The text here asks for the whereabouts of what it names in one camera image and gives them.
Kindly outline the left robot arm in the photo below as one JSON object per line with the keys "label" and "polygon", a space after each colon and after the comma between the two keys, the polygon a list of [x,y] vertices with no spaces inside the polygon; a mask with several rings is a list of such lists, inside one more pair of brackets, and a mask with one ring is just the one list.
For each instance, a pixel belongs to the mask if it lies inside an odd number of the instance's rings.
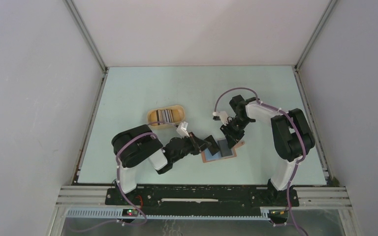
{"label": "left robot arm", "polygon": [[207,149],[211,154],[220,151],[211,135],[200,139],[188,132],[188,123],[185,121],[174,125],[180,137],[172,138],[166,145],[151,130],[151,124],[161,122],[154,121],[121,132],[111,141],[117,162],[117,199],[124,205],[135,201],[137,166],[145,160],[148,159],[155,171],[161,175],[171,170],[175,162],[190,154],[198,155]]}

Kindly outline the dark grey credit card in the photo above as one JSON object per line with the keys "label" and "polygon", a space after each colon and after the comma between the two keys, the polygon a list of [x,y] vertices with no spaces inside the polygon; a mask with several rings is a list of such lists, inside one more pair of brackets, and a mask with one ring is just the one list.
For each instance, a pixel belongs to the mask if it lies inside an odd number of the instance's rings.
{"label": "dark grey credit card", "polygon": [[220,147],[221,158],[229,158],[234,155],[233,150],[228,148],[226,139],[220,139],[217,143]]}

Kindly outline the yellow oval card tray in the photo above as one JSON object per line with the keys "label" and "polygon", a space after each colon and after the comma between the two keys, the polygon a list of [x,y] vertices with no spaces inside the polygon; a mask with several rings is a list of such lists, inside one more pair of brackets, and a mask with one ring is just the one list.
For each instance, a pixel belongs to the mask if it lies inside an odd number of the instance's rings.
{"label": "yellow oval card tray", "polygon": [[147,113],[147,122],[154,129],[166,128],[170,124],[179,125],[185,119],[185,110],[180,105],[156,108]]}

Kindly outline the brown leather card holder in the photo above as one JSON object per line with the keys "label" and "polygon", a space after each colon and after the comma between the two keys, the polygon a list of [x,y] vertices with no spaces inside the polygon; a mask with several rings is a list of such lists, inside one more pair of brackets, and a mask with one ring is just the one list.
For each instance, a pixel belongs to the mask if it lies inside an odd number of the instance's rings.
{"label": "brown leather card holder", "polygon": [[229,158],[234,158],[237,156],[236,149],[242,147],[245,144],[244,140],[241,140],[237,143],[232,149],[228,148],[228,143],[226,139],[217,140],[219,151],[215,154],[211,154],[208,149],[202,152],[202,161],[203,163],[219,161]]}

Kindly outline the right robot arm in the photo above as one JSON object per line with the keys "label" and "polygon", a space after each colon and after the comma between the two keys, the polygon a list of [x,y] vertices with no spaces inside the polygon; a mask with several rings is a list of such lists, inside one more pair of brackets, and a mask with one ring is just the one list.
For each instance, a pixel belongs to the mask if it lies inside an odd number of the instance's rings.
{"label": "right robot arm", "polygon": [[213,111],[214,119],[222,122],[220,129],[229,148],[242,140],[250,123],[260,121],[272,129],[274,147],[280,161],[270,178],[273,188],[267,191],[266,198],[270,204],[278,206],[286,200],[285,190],[291,186],[297,165],[315,146],[315,138],[305,115],[300,109],[285,112],[256,97],[244,99],[241,95],[233,97],[229,105],[235,113],[232,118],[227,112]]}

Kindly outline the black VIP credit card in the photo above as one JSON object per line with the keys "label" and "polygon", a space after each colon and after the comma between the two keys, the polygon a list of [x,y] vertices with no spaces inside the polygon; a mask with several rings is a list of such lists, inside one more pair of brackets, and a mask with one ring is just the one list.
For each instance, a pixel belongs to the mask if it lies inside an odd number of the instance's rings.
{"label": "black VIP credit card", "polygon": [[208,142],[210,145],[208,146],[208,151],[209,153],[214,156],[216,155],[217,153],[220,152],[220,147],[217,143],[217,141],[214,139],[214,137],[212,135],[206,137],[204,139],[204,141]]}

